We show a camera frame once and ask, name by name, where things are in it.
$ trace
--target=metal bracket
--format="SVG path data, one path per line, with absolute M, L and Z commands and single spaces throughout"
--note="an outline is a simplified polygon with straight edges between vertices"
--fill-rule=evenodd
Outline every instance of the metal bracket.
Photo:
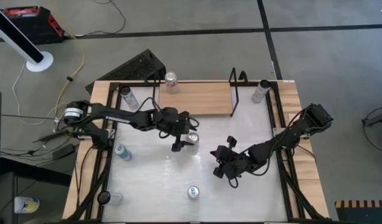
M 280 134 L 281 132 L 285 131 L 285 128 L 273 128 L 273 136 L 277 136 L 278 134 Z M 310 139 L 310 135 L 309 134 L 303 134 L 301 136 L 301 138 L 303 139 Z
M 110 139 L 113 139 L 115 138 L 115 129 L 106 129 L 108 131 L 108 136 L 110 136 Z M 91 139 L 90 136 L 86 136 L 86 135 L 79 135 L 77 137 L 79 140 L 85 140 L 85 139 Z

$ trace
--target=white cable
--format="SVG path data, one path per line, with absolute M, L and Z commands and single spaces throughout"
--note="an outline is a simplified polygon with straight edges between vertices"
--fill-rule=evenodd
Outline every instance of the white cable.
M 17 82 L 18 80 L 20 79 L 21 75 L 24 73 L 24 68 L 25 68 L 25 64 L 26 64 L 26 60 L 24 62 L 24 64 L 22 65 L 22 69 L 21 71 L 19 72 L 19 75 L 16 79 L 16 81 L 14 82 L 13 86 L 12 86 L 12 93 L 14 94 L 14 96 L 16 97 L 16 101 L 17 101 L 17 107 L 18 107 L 18 116 L 19 116 L 19 119 L 24 123 L 24 124 L 27 124 L 27 125 L 40 125 L 40 124 L 43 124 L 46 119 L 42 120 L 41 122 L 38 122 L 38 123 L 28 123 L 26 121 L 24 121 L 22 118 L 21 118 L 21 109 L 20 109 L 20 104 L 19 104 L 19 100 L 18 100 L 18 97 L 17 97 L 17 93 L 15 91 L 15 87 L 17 85 Z M 59 106 L 63 105 L 63 104 L 66 104 L 65 102 L 63 103 L 60 103 L 59 105 L 55 106 L 53 109 L 50 110 L 50 112 L 46 115 L 46 117 L 49 117 L 49 115 L 56 109 L 58 108 Z

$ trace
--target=wire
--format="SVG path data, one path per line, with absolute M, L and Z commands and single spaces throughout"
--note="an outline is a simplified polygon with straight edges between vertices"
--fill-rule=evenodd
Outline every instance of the wire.
M 165 136 L 162 136 L 162 132 L 163 131 L 159 131 L 159 134 L 158 134 L 161 139 L 165 139 L 170 136 L 170 133 L 167 133 Z
M 43 145 L 41 146 L 40 148 L 36 149 L 35 151 L 28 151 L 28 152 L 25 152 L 25 153 L 22 153 L 22 154 L 11 154 L 11 153 L 8 153 L 8 152 L 2 152 L 3 154 L 7 155 L 7 156 L 13 156 L 13 157 L 19 157 L 21 159 L 27 159 L 27 160 L 30 160 L 30 161 L 39 161 L 39 160 L 43 160 L 43 159 L 36 159 L 36 160 L 32 160 L 32 159 L 28 159 L 26 157 L 36 157 L 36 156 L 43 156 L 43 155 L 46 155 L 46 154 L 49 154 L 51 153 L 52 151 L 56 150 L 56 149 L 60 149 L 64 144 L 66 144 L 67 142 L 69 142 L 69 140 L 71 139 L 71 137 L 68 137 L 63 143 L 61 143 L 59 146 L 56 146 L 52 149 L 46 149 L 46 150 L 43 150 L 45 151 L 45 153 L 42 153 L 42 154 L 39 154 L 39 155 L 33 155 L 33 153 L 39 151 L 40 149 L 42 149 L 47 143 L 48 141 Z
M 268 171 L 268 169 L 269 169 L 269 166 L 270 166 L 271 156 L 272 156 L 272 154 L 273 154 L 273 149 L 274 149 L 275 146 L 276 146 L 279 142 L 281 142 L 281 140 L 284 138 L 286 132 L 288 131 L 288 129 L 289 129 L 289 127 L 291 126 L 291 124 L 293 123 L 293 121 L 297 118 L 297 116 L 299 116 L 301 113 L 307 111 L 310 107 L 311 107 L 311 106 L 308 106 L 308 107 L 304 108 L 303 110 L 297 112 L 297 114 L 291 119 L 291 121 L 290 121 L 290 122 L 288 123 L 288 125 L 286 126 L 285 130 L 282 132 L 281 137 L 278 139 L 278 141 L 276 141 L 276 142 L 273 144 L 273 146 L 271 147 L 270 152 L 269 152 L 269 157 L 268 157 L 268 161 L 267 161 L 266 170 L 265 170 L 263 173 L 261 173 L 261 174 L 255 174 L 255 173 L 253 173 L 253 172 L 248 172 L 248 171 L 246 170 L 247 173 L 249 173 L 249 174 L 251 174 L 251 175 L 258 176 L 258 177 L 259 177 L 259 176 L 262 176 L 262 175 L 264 175 L 264 174 L 267 173 L 267 171 Z
M 73 168 L 75 170 L 75 178 L 76 178 L 76 183 L 77 183 L 77 207 L 79 207 L 79 183 L 78 183 L 78 171 L 77 171 L 77 162 L 75 161 L 75 167 Z
M 36 149 L 36 150 L 34 150 L 34 151 L 33 151 L 33 150 L 29 150 L 29 151 L 24 152 L 24 153 L 21 153 L 21 154 L 12 154 L 12 153 L 9 153 L 9 152 L 4 152 L 4 151 L 1 151 L 1 152 L 4 153 L 4 154 L 7 154 L 8 156 L 22 156 L 22 155 L 26 155 L 26 154 L 33 155 L 33 153 L 35 153 L 35 152 L 41 150 L 42 148 L 46 147 L 46 144 L 47 144 L 49 141 L 50 141 L 50 140 L 47 140 L 46 142 L 43 143 L 42 146 L 40 146 L 38 149 Z M 8 149 L 8 150 L 12 150 L 12 151 L 22 151 L 22 152 L 23 152 L 23 150 L 16 150 L 16 149 Z
M 98 4 L 108 4 L 108 3 L 111 3 L 112 0 L 109 0 L 108 2 L 98 2 L 98 1 L 93 0 L 93 2 L 98 3 Z
M 232 183 L 231 183 L 231 180 L 230 179 L 228 179 L 228 183 L 229 183 L 229 185 L 232 187 L 232 188 L 237 188 L 238 187 L 238 179 L 236 178 L 236 177 L 234 177 L 234 179 L 235 179 L 235 185 L 233 185 Z
M 309 150 L 307 150 L 306 148 L 304 148 L 300 145 L 297 145 L 296 147 L 299 147 L 299 148 L 303 149 L 304 151 L 308 152 L 314 158 L 315 163 L 317 163 L 317 158 L 315 158 L 315 155 L 312 152 L 310 152 Z
M 12 114 L 2 114 L 1 116 L 8 116 L 8 117 L 15 117 L 15 118 L 55 119 L 55 118 L 42 118 L 42 117 L 36 117 L 36 116 L 18 116 L 18 115 L 12 115 Z
M 17 85 L 18 80 L 20 79 L 20 77 L 21 77 L 22 74 L 24 73 L 24 68 L 25 68 L 25 64 L 26 64 L 26 62 L 27 62 L 27 61 L 25 60 L 25 61 L 24 61 L 24 64 L 22 65 L 21 71 L 19 72 L 18 77 L 17 77 L 17 79 L 15 80 L 15 82 L 14 82 L 14 84 L 13 84 L 11 90 L 12 90 L 12 93 L 14 94 L 14 97 L 16 98 L 16 101 L 17 101 L 17 109 L 18 109 L 18 117 L 19 117 L 19 119 L 20 119 L 24 124 L 27 124 L 27 125 L 40 125 L 40 124 L 43 124 L 43 123 L 46 121 L 47 118 L 44 118 L 43 121 L 38 122 L 38 123 L 28 123 L 28 122 L 26 122 L 26 121 L 24 121 L 24 120 L 22 119 L 22 116 L 21 116 L 21 106 L 20 106 L 20 103 L 19 103 L 19 100 L 18 100 L 18 97 L 17 97 L 17 93 L 16 93 L 16 90 L 15 90 L 15 87 L 16 87 L 16 85 Z M 49 116 L 54 110 L 56 110 L 59 106 L 60 106 L 60 105 L 57 104 L 53 109 L 51 109 L 51 110 L 49 111 L 49 113 L 46 115 L 46 117 L 48 117 L 48 116 Z
M 381 110 L 381 109 L 382 109 L 382 107 L 377 108 L 377 109 L 371 111 L 370 113 L 368 113 L 368 115 L 365 117 L 364 120 L 368 119 L 368 117 L 369 117 L 371 114 L 373 114 L 374 112 L 376 112 L 376 111 L 378 111 L 378 110 Z M 375 146 L 375 144 L 373 144 L 373 142 L 368 138 L 368 135 L 366 135 L 365 125 L 364 125 L 364 124 L 363 124 L 363 133 L 364 133 L 364 136 L 365 136 L 366 140 L 371 144 L 371 146 L 373 146 L 375 149 L 377 149 L 377 150 L 379 150 L 379 151 L 382 152 L 382 149 L 379 148 L 378 146 Z
M 82 160 L 82 164 L 80 165 L 80 176 L 79 176 L 79 182 L 78 182 L 78 179 L 77 179 L 77 205 L 79 205 L 80 203 L 80 188 L 82 186 L 82 174 L 83 174 L 83 165 L 85 164 L 85 160 L 87 158 L 87 155 L 89 154 L 89 152 L 91 151 L 93 145 L 90 146 L 90 148 L 87 150 L 83 160 Z
M 83 34 L 83 35 L 76 35 L 77 37 L 84 37 L 84 36 L 87 36 L 87 35 L 90 35 L 90 34 L 95 34 L 95 33 L 117 34 L 118 32 L 121 32 L 124 29 L 124 25 L 126 24 L 126 18 L 123 15 L 122 11 L 113 2 L 113 0 L 109 0 L 108 2 L 98 2 L 98 1 L 93 0 L 93 2 L 95 2 L 97 4 L 109 4 L 109 3 L 111 3 L 118 10 L 118 12 L 121 14 L 121 17 L 123 18 L 122 27 L 120 29 L 118 29 L 117 31 L 115 31 L 115 32 L 106 32 L 106 31 L 102 31 L 102 30 L 97 30 L 97 31 L 93 31 L 93 32 L 90 32 L 90 33 L 87 33 L 87 34 Z
M 33 181 L 33 183 L 31 183 L 27 188 L 25 188 L 22 192 L 19 192 L 16 196 L 24 193 L 26 190 L 28 190 L 31 186 L 33 186 L 35 183 L 37 182 L 37 180 Z M 7 204 L 5 204 L 5 206 L 3 206 L 3 208 L 0 210 L 0 214 L 3 212 L 3 210 L 15 199 L 15 197 L 13 197 Z
M 59 18 L 60 18 L 59 20 L 64 24 L 64 26 L 68 27 L 68 26 L 67 26 L 67 23 L 65 22 L 65 19 L 64 19 L 62 16 L 60 16 L 60 14 L 58 13 L 57 8 L 51 3 L 50 0 L 46 0 L 46 1 L 47 1 L 47 3 L 50 5 L 51 8 L 54 8 L 54 11 L 55 11 L 54 13 L 55 13 L 56 17 L 59 17 Z M 67 89 L 67 86 L 68 86 L 69 83 L 71 82 L 70 80 L 73 80 L 73 77 L 74 77 L 76 74 L 78 74 L 78 73 L 80 72 L 80 70 L 82 70 L 82 68 L 85 66 L 85 51 L 84 51 L 82 45 L 80 44 L 80 42 L 78 41 L 78 39 L 68 31 L 68 29 L 65 29 L 65 32 L 66 32 L 72 39 L 75 40 L 75 43 L 78 45 L 79 50 L 82 52 L 82 62 L 80 63 L 79 67 L 72 73 L 72 75 L 70 75 L 69 77 L 67 77 L 67 81 L 65 82 L 64 86 L 63 86 L 62 89 L 61 89 L 60 94 L 58 95 L 56 106 L 58 106 L 58 105 L 60 104 L 60 100 L 61 100 L 61 98 L 62 98 L 62 96 L 63 96 L 65 90 Z
M 46 162 L 41 162 L 41 163 L 36 164 L 35 166 L 40 166 L 40 165 L 43 165 L 43 164 L 46 164 L 46 163 L 49 163 L 49 162 L 57 161 L 57 160 L 66 158 L 66 157 L 68 157 L 68 156 L 71 155 L 71 154 L 67 154 L 66 156 L 59 157 L 59 158 L 56 158 L 56 159 L 51 159 L 51 160 L 46 161 Z
M 193 127 L 193 128 L 199 127 L 199 121 L 197 121 L 195 118 L 191 118 L 191 117 L 190 117 L 190 120 L 192 120 L 192 121 L 197 123 L 197 125 L 191 125 L 191 127 Z

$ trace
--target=concrete floor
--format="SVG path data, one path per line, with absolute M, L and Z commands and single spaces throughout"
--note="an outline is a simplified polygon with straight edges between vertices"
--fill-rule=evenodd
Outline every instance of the concrete floor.
M 75 34 L 96 29 L 113 31 L 121 18 L 110 4 L 86 0 L 53 1 Z M 185 29 L 261 28 L 256 1 L 147 1 L 115 0 L 127 18 L 123 32 Z M 43 5 L 43 0 L 0 0 L 0 8 Z M 382 24 L 382 1 L 270 0 L 264 1 L 270 27 Z M 333 126 L 312 138 L 330 216 L 337 218 L 335 200 L 382 199 L 382 152 L 362 135 L 361 119 L 382 106 L 382 29 L 273 33 L 283 79 L 295 80 L 302 105 L 321 103 L 335 118 Z M 273 79 L 271 59 L 263 33 L 183 35 L 80 40 L 86 66 L 67 90 L 63 101 L 89 99 L 84 86 L 145 49 L 151 49 L 181 79 L 227 78 L 231 68 L 245 70 L 249 78 Z M 78 66 L 81 53 L 74 41 L 42 45 L 55 57 L 42 73 L 25 71 L 17 84 L 23 115 L 44 116 L 54 107 L 65 77 Z M 23 59 L 0 43 L 0 91 L 3 113 L 16 114 L 11 87 Z M 52 123 L 27 126 L 18 119 L 2 119 L 2 147 L 30 150 L 30 142 L 52 130 Z M 382 147 L 382 126 L 368 131 Z M 52 162 L 51 169 L 66 171 L 69 161 Z M 34 193 L 46 186 L 35 185 Z M 58 220 L 67 189 L 49 187 L 56 194 L 41 195 L 55 201 L 48 211 Z

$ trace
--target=black mesh box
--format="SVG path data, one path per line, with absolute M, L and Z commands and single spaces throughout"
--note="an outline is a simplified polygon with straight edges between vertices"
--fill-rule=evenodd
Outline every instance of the black mesh box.
M 163 80 L 166 74 L 165 65 L 149 50 L 141 52 L 114 70 L 95 80 Z M 87 85 L 86 91 L 91 94 L 94 82 Z

